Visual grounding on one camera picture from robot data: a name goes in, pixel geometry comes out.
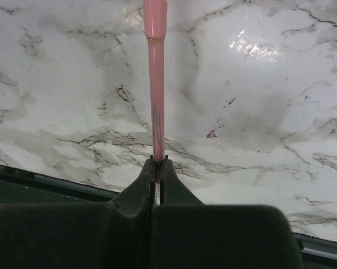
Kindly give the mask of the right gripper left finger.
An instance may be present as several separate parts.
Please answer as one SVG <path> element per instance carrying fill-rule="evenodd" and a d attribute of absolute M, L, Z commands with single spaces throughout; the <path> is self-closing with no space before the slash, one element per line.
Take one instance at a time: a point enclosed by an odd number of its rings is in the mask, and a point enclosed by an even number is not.
<path fill-rule="evenodd" d="M 109 202 L 0 205 L 0 268 L 148 268 L 154 173 Z"/>

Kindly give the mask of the pink badminton racket front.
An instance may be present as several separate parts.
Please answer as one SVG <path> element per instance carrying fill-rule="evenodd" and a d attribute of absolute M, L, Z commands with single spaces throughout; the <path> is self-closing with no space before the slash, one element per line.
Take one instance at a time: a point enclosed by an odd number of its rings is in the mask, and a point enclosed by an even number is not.
<path fill-rule="evenodd" d="M 162 164 L 165 159 L 164 43 L 167 34 L 167 1 L 144 0 L 144 32 L 147 38 L 150 80 L 153 159 L 155 163 L 155 204 L 161 205 Z"/>

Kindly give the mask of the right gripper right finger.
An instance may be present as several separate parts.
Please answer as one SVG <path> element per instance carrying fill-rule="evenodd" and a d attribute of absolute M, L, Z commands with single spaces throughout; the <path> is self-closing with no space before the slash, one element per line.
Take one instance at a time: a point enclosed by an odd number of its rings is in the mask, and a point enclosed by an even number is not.
<path fill-rule="evenodd" d="M 205 205 L 167 159 L 153 208 L 154 268 L 302 268 L 284 214 L 267 205 Z"/>

